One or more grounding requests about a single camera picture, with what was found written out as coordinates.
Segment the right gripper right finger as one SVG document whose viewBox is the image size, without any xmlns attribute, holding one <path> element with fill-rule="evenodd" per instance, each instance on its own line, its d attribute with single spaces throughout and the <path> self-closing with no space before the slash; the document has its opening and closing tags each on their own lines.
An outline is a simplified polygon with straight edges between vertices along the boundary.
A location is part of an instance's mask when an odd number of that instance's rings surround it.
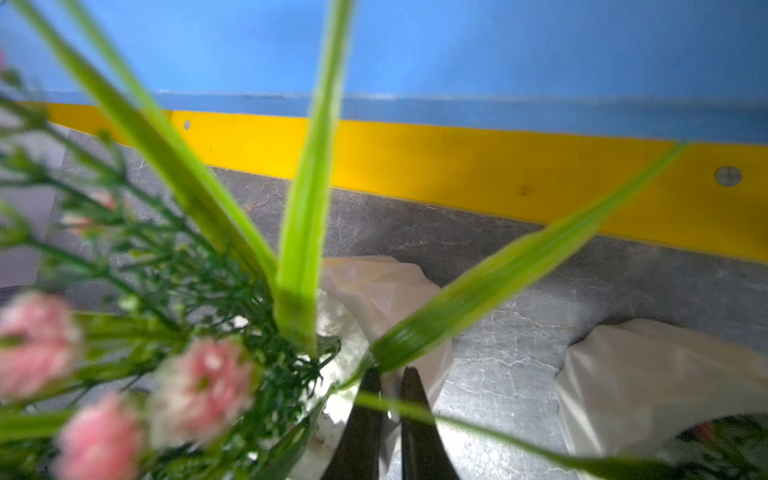
<svg viewBox="0 0 768 480">
<path fill-rule="evenodd" d="M 404 371 L 401 399 L 424 407 L 430 413 L 430 404 L 419 372 L 414 367 Z M 443 480 L 459 476 L 449 460 L 434 421 L 421 422 L 401 419 L 402 478 Z"/>
</svg>

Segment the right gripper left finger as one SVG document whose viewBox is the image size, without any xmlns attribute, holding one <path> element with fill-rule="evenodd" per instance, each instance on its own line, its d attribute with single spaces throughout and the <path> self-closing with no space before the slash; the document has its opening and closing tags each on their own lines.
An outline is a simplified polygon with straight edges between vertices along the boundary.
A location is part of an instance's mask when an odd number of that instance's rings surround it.
<svg viewBox="0 0 768 480">
<path fill-rule="evenodd" d="M 380 374 L 376 368 L 363 375 L 340 443 L 322 479 L 378 479 L 384 413 L 365 406 L 363 400 L 379 400 Z"/>
</svg>

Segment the pink plant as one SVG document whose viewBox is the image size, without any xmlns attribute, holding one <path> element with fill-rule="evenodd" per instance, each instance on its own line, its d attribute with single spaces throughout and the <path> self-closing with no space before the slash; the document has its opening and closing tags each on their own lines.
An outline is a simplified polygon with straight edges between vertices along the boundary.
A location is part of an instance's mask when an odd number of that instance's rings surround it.
<svg viewBox="0 0 768 480">
<path fill-rule="evenodd" d="M 574 456 L 767 476 L 767 358 L 752 349 L 654 320 L 599 325 L 567 348 L 555 390 Z"/>
<path fill-rule="evenodd" d="M 278 249 L 188 146 L 85 8 L 67 10 L 108 80 L 30 1 L 16 10 L 171 194 L 129 175 L 107 133 L 97 155 L 57 130 L 20 75 L 1 74 L 3 188 L 51 187 L 80 255 L 1 206 L 1 246 L 43 259 L 45 280 L 1 312 L 1 474 L 50 479 L 285 479 L 330 397 L 380 374 L 387 419 L 438 418 L 401 399 L 404 371 L 590 240 L 683 151 L 526 235 L 375 340 L 346 380 L 322 375 L 340 341 L 316 329 L 333 147 L 355 5 L 334 1 L 308 133 Z"/>
</svg>

